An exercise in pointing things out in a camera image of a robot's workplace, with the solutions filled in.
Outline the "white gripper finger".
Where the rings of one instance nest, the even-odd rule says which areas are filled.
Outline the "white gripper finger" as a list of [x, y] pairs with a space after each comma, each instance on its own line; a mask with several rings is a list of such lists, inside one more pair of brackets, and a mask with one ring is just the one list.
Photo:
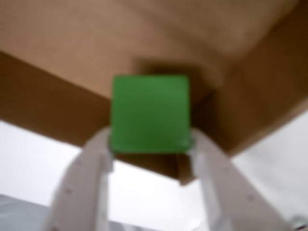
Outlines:
[[201, 182], [211, 231], [290, 231], [292, 227], [202, 131], [191, 130], [189, 156]]
[[108, 177], [114, 155], [111, 129], [94, 134], [67, 168], [56, 190], [45, 231], [107, 231]]

